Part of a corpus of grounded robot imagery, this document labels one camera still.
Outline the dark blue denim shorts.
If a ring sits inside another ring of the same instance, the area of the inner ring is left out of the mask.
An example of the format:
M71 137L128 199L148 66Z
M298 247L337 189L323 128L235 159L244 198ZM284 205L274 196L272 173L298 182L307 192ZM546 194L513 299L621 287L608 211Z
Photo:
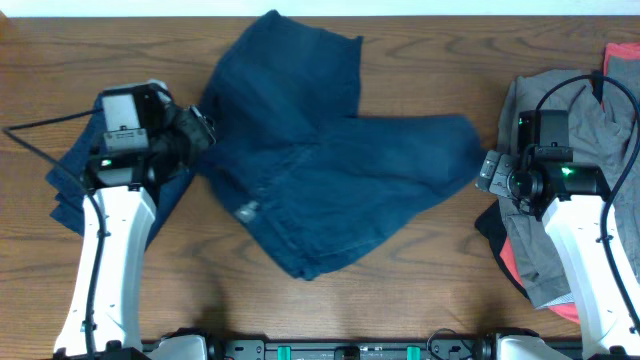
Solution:
M477 175L462 115L361 117L362 41L270 11L222 56L200 101L216 144L199 169L291 277L340 270Z

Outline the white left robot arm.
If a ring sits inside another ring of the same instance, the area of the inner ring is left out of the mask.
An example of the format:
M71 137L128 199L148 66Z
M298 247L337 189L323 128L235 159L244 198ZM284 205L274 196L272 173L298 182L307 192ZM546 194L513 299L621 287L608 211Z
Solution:
M100 108L106 127L80 175L83 245L57 359L141 354L140 281L160 190L216 142L212 120L178 106L159 80L108 88Z

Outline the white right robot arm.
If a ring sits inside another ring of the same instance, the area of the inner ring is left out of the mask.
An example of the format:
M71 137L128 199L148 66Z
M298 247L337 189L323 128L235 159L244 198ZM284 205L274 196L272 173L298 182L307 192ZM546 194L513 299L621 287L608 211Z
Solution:
M489 151L476 186L542 223L577 308L583 358L638 358L639 285L601 169L574 162L569 147L530 146L519 156Z

